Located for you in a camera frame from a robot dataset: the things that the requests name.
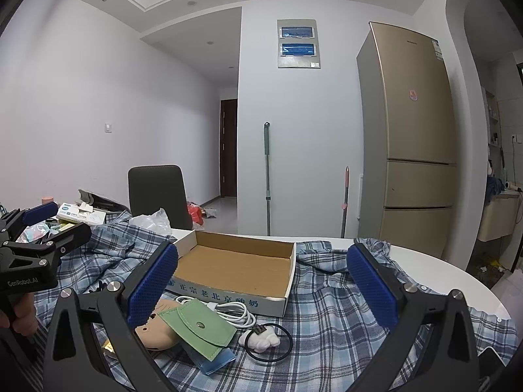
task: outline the black chair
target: black chair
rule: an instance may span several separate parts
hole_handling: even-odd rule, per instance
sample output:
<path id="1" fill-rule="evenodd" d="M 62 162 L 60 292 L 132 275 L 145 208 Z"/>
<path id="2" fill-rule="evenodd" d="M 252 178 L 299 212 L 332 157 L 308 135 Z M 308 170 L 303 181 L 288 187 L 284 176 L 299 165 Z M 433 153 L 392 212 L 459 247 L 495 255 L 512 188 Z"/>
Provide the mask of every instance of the black chair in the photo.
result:
<path id="1" fill-rule="evenodd" d="M 129 170 L 129 204 L 133 216 L 165 209 L 171 228 L 193 229 L 180 167 L 159 165 Z"/>

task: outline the blue gripper pad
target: blue gripper pad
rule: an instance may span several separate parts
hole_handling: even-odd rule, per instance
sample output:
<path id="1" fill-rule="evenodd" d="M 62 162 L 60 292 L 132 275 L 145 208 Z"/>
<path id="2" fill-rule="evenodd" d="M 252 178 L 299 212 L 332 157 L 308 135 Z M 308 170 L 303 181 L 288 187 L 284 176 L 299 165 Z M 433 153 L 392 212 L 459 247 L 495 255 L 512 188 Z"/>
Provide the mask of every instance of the blue gripper pad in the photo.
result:
<path id="1" fill-rule="evenodd" d="M 127 297 L 127 324 L 133 329 L 147 323 L 156 303 L 178 267 L 176 246 L 169 243 L 162 250 L 163 247 L 163 244 L 160 245 L 143 266 L 137 267 L 138 269 L 146 268 L 146 272 L 141 282 Z"/>
<path id="2" fill-rule="evenodd" d="M 38 224 L 48 218 L 55 216 L 58 213 L 58 205 L 55 202 L 49 202 L 36 208 L 26 210 L 22 216 L 22 223 L 26 227 Z"/>
<path id="3" fill-rule="evenodd" d="M 356 245 L 352 245 L 347 251 L 347 269 L 378 324 L 392 329 L 398 322 L 396 299 L 368 260 L 374 256 L 368 251 L 367 254 L 365 256 Z"/>

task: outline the blue packet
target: blue packet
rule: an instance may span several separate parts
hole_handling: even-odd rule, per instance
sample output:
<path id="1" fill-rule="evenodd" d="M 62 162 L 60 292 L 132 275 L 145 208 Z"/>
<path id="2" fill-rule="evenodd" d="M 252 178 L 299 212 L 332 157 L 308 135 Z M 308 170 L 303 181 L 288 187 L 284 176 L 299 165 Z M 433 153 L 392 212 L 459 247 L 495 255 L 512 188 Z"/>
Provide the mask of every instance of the blue packet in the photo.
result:
<path id="1" fill-rule="evenodd" d="M 203 355 L 195 351 L 187 342 L 182 340 L 180 341 L 180 344 L 196 367 L 198 367 L 206 376 L 209 376 L 236 359 L 236 355 L 229 348 L 223 348 L 214 360 L 209 361 Z"/>

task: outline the green pouch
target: green pouch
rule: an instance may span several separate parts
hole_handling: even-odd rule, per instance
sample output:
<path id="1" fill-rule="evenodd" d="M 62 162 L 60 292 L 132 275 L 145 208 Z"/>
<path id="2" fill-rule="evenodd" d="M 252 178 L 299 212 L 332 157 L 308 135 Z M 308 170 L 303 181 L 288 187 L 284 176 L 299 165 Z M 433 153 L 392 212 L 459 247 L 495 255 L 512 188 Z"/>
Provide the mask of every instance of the green pouch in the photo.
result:
<path id="1" fill-rule="evenodd" d="M 236 333 L 236 327 L 197 299 L 159 313 L 159 316 L 209 361 L 214 360 Z"/>

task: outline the blue plaid fabric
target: blue plaid fabric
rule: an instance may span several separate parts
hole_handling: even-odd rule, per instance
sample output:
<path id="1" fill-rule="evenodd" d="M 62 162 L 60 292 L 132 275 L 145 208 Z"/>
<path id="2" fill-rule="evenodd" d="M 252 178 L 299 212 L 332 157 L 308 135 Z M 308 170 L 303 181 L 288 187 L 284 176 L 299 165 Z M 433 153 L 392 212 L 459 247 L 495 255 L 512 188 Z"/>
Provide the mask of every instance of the blue plaid fabric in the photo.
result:
<path id="1" fill-rule="evenodd" d="M 37 295 L 37 313 L 43 326 L 36 343 L 43 355 L 46 328 L 59 291 L 72 287 L 77 293 L 95 289 L 98 281 L 123 281 L 134 267 L 147 259 L 165 239 L 155 233 L 130 226 L 124 213 L 93 229 L 88 245 L 67 255 L 59 269 L 59 285 Z M 388 243 L 357 239 L 364 243 L 384 266 L 395 270 L 400 281 L 413 282 L 389 258 Z M 277 322 L 292 335 L 294 348 L 278 364 L 263 364 L 251 359 L 238 345 L 239 333 L 230 347 L 236 361 L 207 377 L 195 368 L 180 346 L 153 354 L 156 363 L 181 391 L 345 391 L 376 353 L 388 331 L 377 325 L 359 289 L 347 272 L 346 250 L 334 250 L 330 242 L 297 244 L 297 266 L 286 314 L 283 318 L 258 317 L 258 322 Z M 173 298 L 165 293 L 164 298 Z M 478 351 L 492 346 L 507 363 L 517 348 L 515 324 L 470 308 Z M 428 330 L 423 327 L 393 386 L 404 383 L 415 366 Z M 106 338 L 97 328 L 100 342 Z M 279 349 L 264 354 L 267 358 L 287 350 L 283 338 Z M 108 359 L 114 377 L 132 387 L 120 364 Z M 37 389 L 42 388 L 41 358 L 27 376 Z"/>

